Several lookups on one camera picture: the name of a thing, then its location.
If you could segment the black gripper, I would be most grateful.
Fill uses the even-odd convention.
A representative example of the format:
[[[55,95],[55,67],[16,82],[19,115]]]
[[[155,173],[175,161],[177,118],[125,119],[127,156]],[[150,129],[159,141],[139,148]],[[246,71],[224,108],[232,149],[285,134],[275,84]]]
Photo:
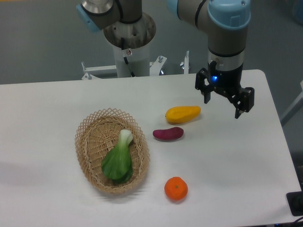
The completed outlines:
[[[255,89],[240,85],[243,64],[229,71],[217,70],[216,65],[217,63],[212,61],[208,64],[208,70],[202,68],[196,74],[195,89],[200,91],[205,104],[210,101],[214,88],[220,94],[225,91],[229,94],[228,100],[235,107],[235,119],[238,119],[242,113],[248,113],[254,106]]]

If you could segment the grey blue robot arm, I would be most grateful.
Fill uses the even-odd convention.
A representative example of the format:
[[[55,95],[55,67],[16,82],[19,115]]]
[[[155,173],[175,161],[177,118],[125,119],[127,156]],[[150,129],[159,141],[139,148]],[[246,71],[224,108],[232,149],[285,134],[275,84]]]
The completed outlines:
[[[178,19],[208,36],[208,65],[196,74],[195,88],[210,101],[215,92],[235,107],[235,117],[254,106],[254,89],[241,86],[248,25],[248,0],[169,0]],[[103,31],[115,53],[117,75],[150,75],[149,46],[156,34],[153,19],[140,0],[84,0],[76,6],[90,31]]]

